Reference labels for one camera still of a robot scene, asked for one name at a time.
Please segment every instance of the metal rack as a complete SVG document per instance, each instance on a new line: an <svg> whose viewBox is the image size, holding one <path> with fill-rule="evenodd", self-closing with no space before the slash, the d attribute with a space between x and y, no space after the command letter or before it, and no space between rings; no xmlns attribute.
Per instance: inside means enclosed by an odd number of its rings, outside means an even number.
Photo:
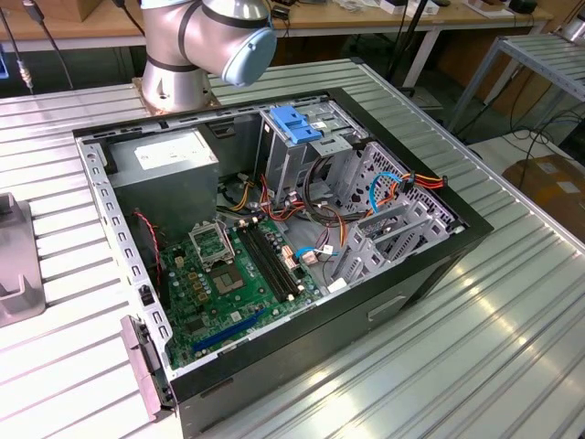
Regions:
<svg viewBox="0 0 585 439"><path fill-rule="evenodd" d="M507 69L509 75L506 79L509 79L520 63L576 99L585 101L585 47L552 34L498 37L455 105L447 127L450 132L457 126L485 75L501 53L513 60L511 68ZM549 105L545 117L558 104L562 94L558 93L557 98Z"/></svg>

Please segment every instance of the desk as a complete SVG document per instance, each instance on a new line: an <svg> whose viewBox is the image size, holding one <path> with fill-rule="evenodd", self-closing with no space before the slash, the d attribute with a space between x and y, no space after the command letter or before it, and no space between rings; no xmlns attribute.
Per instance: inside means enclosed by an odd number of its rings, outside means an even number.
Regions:
<svg viewBox="0 0 585 439"><path fill-rule="evenodd" d="M495 231L428 298L202 439L579 437L581 243L364 65L211 83L223 103L343 87ZM49 303L0 328L2 438L179 437L174 417L147 422L119 337L132 310L70 134L145 115L132 85L0 100L0 190L31 201Z"/></svg>
<svg viewBox="0 0 585 439"><path fill-rule="evenodd" d="M532 16L516 15L489 19L462 3L452 0L452 5L441 8L436 16L426 16L420 20L417 31L427 32L417 57L404 83L412 87L416 83L427 58L431 54L437 37L443 30L475 29L494 27L531 27L530 33L540 33L552 15L537 8ZM135 2L128 2L128 8L139 23L143 23L140 8ZM353 35L395 33L399 31L401 15L391 15L379 8L367 8L363 12L350 13L341 6L329 1L327 5L295 5L291 8L290 37L313 37L323 35ZM23 50L50 50L44 34L26 13L11 12L8 22ZM107 48L141 46L144 38L138 33L122 10L110 0L104 0L83 23L47 18L47 27L57 40L60 48ZM286 28L281 20L274 26L279 37L285 35ZM6 51L12 50L6 44L6 35L0 29L0 42Z"/></svg>

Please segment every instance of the motherboard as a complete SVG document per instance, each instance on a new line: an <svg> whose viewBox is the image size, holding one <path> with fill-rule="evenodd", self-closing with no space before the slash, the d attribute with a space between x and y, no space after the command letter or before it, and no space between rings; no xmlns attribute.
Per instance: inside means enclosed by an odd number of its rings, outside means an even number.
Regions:
<svg viewBox="0 0 585 439"><path fill-rule="evenodd" d="M321 297L306 267L287 258L290 248L271 219L234 228L207 224L189 238L161 251L173 369Z"/></svg>

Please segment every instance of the blue drive bay latch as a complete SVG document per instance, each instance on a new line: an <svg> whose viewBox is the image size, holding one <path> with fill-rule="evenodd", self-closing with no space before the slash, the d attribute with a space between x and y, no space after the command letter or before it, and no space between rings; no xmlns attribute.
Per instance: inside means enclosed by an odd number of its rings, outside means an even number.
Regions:
<svg viewBox="0 0 585 439"><path fill-rule="evenodd" d="M323 137L307 122L307 117L297 112L291 105L271 109L272 119L287 133L295 145L305 144Z"/></svg>

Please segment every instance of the green circuit board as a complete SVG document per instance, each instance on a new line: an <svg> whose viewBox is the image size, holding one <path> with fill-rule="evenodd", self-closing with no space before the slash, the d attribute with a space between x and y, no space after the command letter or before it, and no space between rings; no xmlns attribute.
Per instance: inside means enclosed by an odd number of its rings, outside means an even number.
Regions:
<svg viewBox="0 0 585 439"><path fill-rule="evenodd" d="M258 227L264 235L270 236L278 244L286 244L270 219L264 220ZM233 263L221 263L208 273L202 268L191 240L185 240L161 252L161 259L170 272L170 302L165 307L165 313L173 328L173 338L167 344L173 369L184 367L245 336L247 332L264 327L321 297L321 292L308 270L302 267L300 277L295 277L292 272L290 274L304 287L304 291L292 301L279 303L235 229L229 229L228 238L235 253ZM217 245L214 240L209 241L211 245ZM197 244L207 254L205 243ZM178 253L184 254L179 266L176 263ZM280 252L275 253L283 261ZM254 319L253 326L213 346L194 350L197 342L209 340L217 333L249 319Z"/></svg>

